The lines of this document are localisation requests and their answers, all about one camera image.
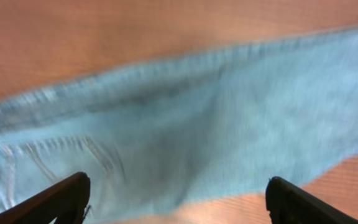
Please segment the light blue denim jeans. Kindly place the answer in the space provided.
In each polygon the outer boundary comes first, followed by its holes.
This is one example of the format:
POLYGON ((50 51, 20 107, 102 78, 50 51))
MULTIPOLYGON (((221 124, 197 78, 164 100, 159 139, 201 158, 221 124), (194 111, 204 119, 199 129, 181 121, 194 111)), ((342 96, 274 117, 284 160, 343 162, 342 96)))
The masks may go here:
POLYGON ((358 154, 358 29, 129 65, 0 102, 0 213, 82 171, 88 223, 305 184, 358 154))

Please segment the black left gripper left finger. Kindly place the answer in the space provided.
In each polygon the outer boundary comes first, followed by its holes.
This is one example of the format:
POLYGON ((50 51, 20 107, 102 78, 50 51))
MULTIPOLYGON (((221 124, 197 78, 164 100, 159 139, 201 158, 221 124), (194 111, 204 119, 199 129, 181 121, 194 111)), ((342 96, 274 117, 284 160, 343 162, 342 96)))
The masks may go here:
POLYGON ((82 224, 90 188, 87 174, 77 172, 0 213, 0 224, 82 224))

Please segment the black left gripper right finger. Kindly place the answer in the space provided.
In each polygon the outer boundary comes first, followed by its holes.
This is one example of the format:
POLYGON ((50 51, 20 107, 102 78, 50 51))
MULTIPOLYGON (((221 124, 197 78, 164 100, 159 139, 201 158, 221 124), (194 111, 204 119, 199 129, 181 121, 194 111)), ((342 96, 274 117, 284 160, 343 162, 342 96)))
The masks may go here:
POLYGON ((358 224, 358 220, 281 177, 269 180, 265 203, 272 224, 358 224))

